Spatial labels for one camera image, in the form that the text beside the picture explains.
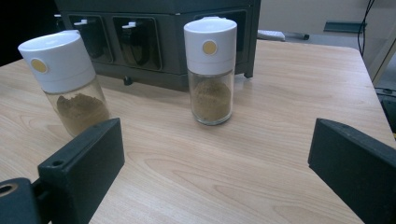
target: round button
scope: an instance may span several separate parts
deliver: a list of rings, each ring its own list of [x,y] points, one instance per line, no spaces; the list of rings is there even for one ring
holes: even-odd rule
[[[32,67],[33,67],[36,71],[38,71],[38,72],[40,72],[40,73],[45,73],[45,72],[47,72],[47,66],[46,66],[43,62],[41,62],[40,60],[38,60],[38,59],[33,59],[32,61],[30,61],[30,64],[32,65]]]
[[[218,46],[214,41],[208,40],[204,43],[202,50],[205,54],[214,54],[216,53],[216,50],[218,50]]]

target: light wood tabletop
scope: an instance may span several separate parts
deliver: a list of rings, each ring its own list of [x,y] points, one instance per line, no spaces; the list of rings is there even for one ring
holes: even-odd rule
[[[188,92],[99,80],[126,161],[92,223],[361,223],[308,167],[316,119],[396,147],[355,49],[259,40],[218,126],[194,120]],[[35,181],[72,139],[23,60],[0,68],[0,132],[0,181]]]

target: seasoning bottle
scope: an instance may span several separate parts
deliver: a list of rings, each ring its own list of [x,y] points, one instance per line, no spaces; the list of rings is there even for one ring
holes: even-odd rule
[[[40,36],[20,44],[18,50],[72,136],[110,118],[78,31]]]
[[[195,119],[217,125],[233,112],[236,22],[205,17],[184,26],[184,39]]]

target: white lid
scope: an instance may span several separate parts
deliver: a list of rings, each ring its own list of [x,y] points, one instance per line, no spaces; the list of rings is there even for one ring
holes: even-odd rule
[[[236,22],[205,17],[184,26],[187,67],[200,75],[218,75],[235,67]]]
[[[18,50],[45,92],[72,91],[96,75],[77,30],[28,40]]]

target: black cable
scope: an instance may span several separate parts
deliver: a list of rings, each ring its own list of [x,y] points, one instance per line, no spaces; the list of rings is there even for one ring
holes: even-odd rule
[[[375,0],[369,0],[369,3],[367,4],[366,12],[364,13],[363,21],[361,22],[361,26],[359,27],[359,31],[358,31],[358,45],[359,45],[359,51],[361,52],[361,57],[363,57],[364,55],[364,49],[366,45],[366,19],[374,2]],[[361,33],[363,34],[362,46],[361,46]]]

